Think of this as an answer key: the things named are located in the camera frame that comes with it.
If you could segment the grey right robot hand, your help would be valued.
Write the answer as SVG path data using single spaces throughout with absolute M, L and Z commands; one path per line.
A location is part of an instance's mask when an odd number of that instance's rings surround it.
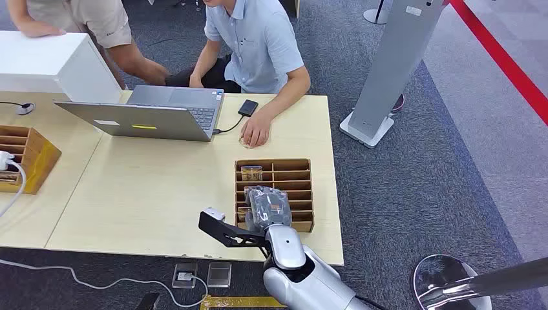
M 245 215 L 249 231 L 264 233 L 272 225 L 291 225 L 290 203 L 284 191 L 257 185 L 245 188 L 244 196 L 250 207 Z

